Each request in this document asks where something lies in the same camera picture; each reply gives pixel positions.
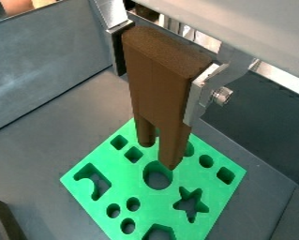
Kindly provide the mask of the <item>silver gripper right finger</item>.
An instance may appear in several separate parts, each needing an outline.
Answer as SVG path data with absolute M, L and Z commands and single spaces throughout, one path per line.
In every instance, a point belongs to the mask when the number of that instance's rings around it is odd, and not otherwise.
M 248 53 L 220 44 L 216 61 L 191 82 L 183 118 L 185 125 L 192 126 L 195 117 L 205 112 L 212 102 L 223 106 L 229 101 L 232 91 L 225 85 L 248 72 L 252 62 L 253 57 Z

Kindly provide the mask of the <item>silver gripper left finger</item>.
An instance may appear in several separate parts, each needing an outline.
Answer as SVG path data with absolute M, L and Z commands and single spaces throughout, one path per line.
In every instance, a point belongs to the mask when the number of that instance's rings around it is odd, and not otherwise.
M 121 35 L 135 23 L 128 18 L 123 0 L 89 0 L 89 5 L 104 29 L 113 72 L 121 76 L 127 72 Z

